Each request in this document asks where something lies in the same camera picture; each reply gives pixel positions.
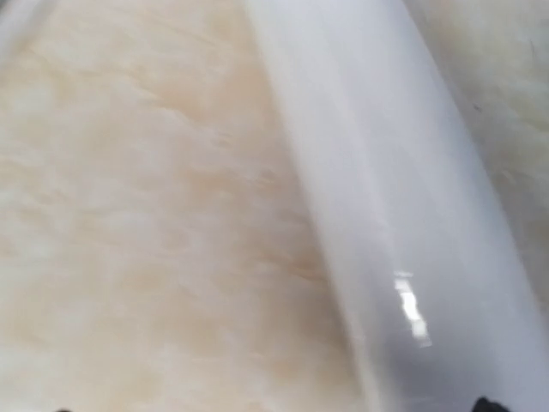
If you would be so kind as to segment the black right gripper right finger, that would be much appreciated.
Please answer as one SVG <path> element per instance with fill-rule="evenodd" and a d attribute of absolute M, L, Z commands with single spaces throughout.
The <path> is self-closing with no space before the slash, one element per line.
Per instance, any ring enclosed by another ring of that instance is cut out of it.
<path fill-rule="evenodd" d="M 480 397 L 474 404 L 474 412 L 510 412 L 510 410 L 501 403 L 487 397 Z"/>

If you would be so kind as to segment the white shuttlecock tube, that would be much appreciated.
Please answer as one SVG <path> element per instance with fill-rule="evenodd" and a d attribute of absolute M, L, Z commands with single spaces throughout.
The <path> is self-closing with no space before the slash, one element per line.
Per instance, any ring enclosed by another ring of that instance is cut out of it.
<path fill-rule="evenodd" d="M 548 408 L 548 336 L 401 1 L 249 1 L 369 411 Z"/>

